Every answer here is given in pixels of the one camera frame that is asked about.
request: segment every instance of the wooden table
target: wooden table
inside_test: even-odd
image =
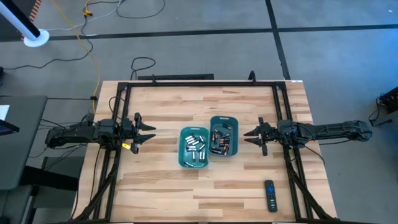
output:
[[[119,81],[103,83],[95,120],[111,117],[109,99]],[[286,81],[295,121],[311,123],[312,117],[302,82]],[[279,93],[283,107],[282,93]],[[146,124],[155,126],[156,137],[145,142],[139,154],[123,150],[116,185],[112,222],[269,222],[292,221],[294,211],[282,146],[269,143],[269,154],[243,141],[243,134],[258,125],[258,117],[276,125],[271,87],[140,87],[133,88],[129,117],[140,112]],[[239,152],[230,158],[210,156],[205,169],[190,170],[178,164],[179,134],[186,126],[210,128],[214,115],[233,116],[239,121]],[[320,153],[319,145],[308,147]],[[88,146],[76,214],[90,201],[97,144]],[[320,158],[301,149],[308,188],[318,203],[336,216],[330,187]],[[99,153],[95,189],[100,179],[104,151]],[[264,181],[275,183],[278,212],[268,212]],[[298,190],[302,216],[302,195]],[[104,217],[105,202],[101,215]]]

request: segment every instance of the concrete floor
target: concrete floor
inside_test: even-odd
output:
[[[112,14],[89,23],[87,33],[271,27],[263,0],[166,1],[164,11],[156,17],[132,21]],[[83,0],[57,0],[57,3],[74,24],[83,21]],[[144,16],[161,5],[161,0],[129,0],[122,5],[121,13]],[[398,2],[394,0],[301,0],[300,3],[278,0],[272,1],[272,5],[279,27],[398,24]],[[92,11],[98,16],[115,7],[97,4]],[[67,28],[49,0],[42,1],[35,24],[46,29]],[[72,33],[58,30],[51,34]],[[280,38],[291,78],[304,81],[315,124],[367,120],[375,109],[375,98],[398,85],[396,29],[294,32],[282,33]],[[103,80],[128,79],[134,57],[152,57],[157,62],[155,67],[139,75],[214,73],[216,79],[246,79],[250,70],[254,70],[258,79],[283,79],[272,34],[140,37],[92,42]],[[50,41],[38,49],[28,49],[21,42],[3,42],[0,49],[3,67],[42,65],[52,58],[74,58],[84,54],[75,40]],[[96,73],[89,58],[78,62],[54,62],[43,69],[22,68],[8,72],[0,95],[87,98],[95,83]],[[79,121],[89,107],[89,101],[50,100],[44,118],[56,122]],[[373,131],[373,138],[366,143],[322,146],[326,171],[342,220],[395,223],[398,129],[385,124]],[[38,133],[32,155],[43,149],[44,137],[45,131]],[[47,151],[28,163],[40,166],[44,156],[61,153]],[[82,149],[74,155],[83,156],[84,153]],[[42,209],[35,222],[62,221],[70,214],[71,207]]]

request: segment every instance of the teal plastic basket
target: teal plastic basket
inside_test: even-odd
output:
[[[205,141],[205,147],[203,147],[202,151],[205,152],[205,162],[199,162],[199,152],[195,153],[195,162],[192,161],[192,152],[187,151],[188,143],[185,140],[188,136],[201,136]],[[208,148],[209,148],[209,130],[202,127],[186,127],[181,130],[180,133],[180,145],[178,147],[178,163],[184,167],[189,169],[202,169],[205,168],[209,164],[208,159]],[[202,143],[198,143],[196,146],[199,148]],[[193,167],[189,167],[184,164],[184,161],[193,165]]]
[[[223,124],[228,125],[229,127],[232,127],[232,129],[227,129],[223,127]],[[215,156],[223,156],[223,157],[229,157],[233,156],[236,153],[238,153],[238,145],[239,145],[239,125],[238,125],[238,120],[234,117],[230,116],[214,116],[210,120],[210,133],[213,133],[215,129],[221,131],[223,134],[229,134],[229,149],[227,152],[227,155],[224,154],[217,154],[211,151],[211,147],[218,147],[220,143],[220,137],[217,139],[217,143],[213,144],[213,142],[210,139],[210,144],[209,144],[209,152],[212,155]]]

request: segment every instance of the yellow cable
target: yellow cable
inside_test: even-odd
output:
[[[97,63],[97,61],[94,59],[94,56],[91,54],[91,52],[84,46],[83,41],[81,41],[81,39],[80,39],[80,37],[79,37],[79,34],[78,34],[77,31],[73,28],[72,23],[69,21],[69,19],[68,19],[68,18],[66,17],[66,15],[63,13],[63,11],[59,8],[59,6],[57,5],[57,3],[55,3],[54,0],[50,0],[50,1],[51,1],[52,4],[54,5],[54,8],[61,14],[61,16],[63,17],[63,19],[65,20],[65,22],[67,22],[67,24],[72,28],[72,30],[73,30],[73,32],[75,33],[77,39],[79,40],[79,43],[80,43],[81,47],[83,47],[83,48],[87,51],[88,55],[89,55],[89,56],[91,57],[91,59],[93,60],[94,67],[95,67],[95,70],[96,70],[97,76],[98,76],[97,85],[95,86],[94,93],[93,93],[93,96],[95,96],[95,95],[97,94],[98,87],[99,87],[99,85],[100,85],[100,80],[101,80],[101,72],[100,72],[100,68],[99,68],[99,66],[98,66],[98,63]],[[93,103],[93,111],[94,111],[94,114],[95,114],[95,101],[93,100],[92,103]]]

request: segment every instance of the remote control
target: remote control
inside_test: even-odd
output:
[[[268,211],[276,212],[278,211],[278,207],[276,206],[274,181],[266,180],[265,185],[266,185]]]

